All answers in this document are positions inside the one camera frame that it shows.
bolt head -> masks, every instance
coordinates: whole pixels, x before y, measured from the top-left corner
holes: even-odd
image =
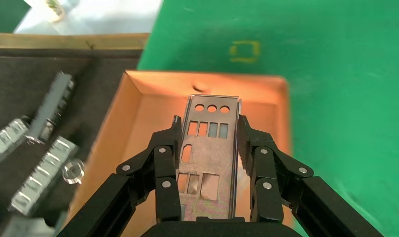
[[[271,189],[271,188],[272,188],[272,185],[271,185],[270,183],[268,183],[268,182],[264,182],[264,183],[263,183],[263,187],[264,187],[265,189]]]
[[[168,188],[170,187],[171,183],[169,181],[164,181],[161,186],[163,186],[163,188]]]
[[[301,173],[303,173],[303,174],[305,174],[305,173],[308,172],[308,170],[307,170],[306,168],[304,168],[304,167],[301,167],[301,168],[299,168],[298,170],[299,170],[299,172],[301,172]]]

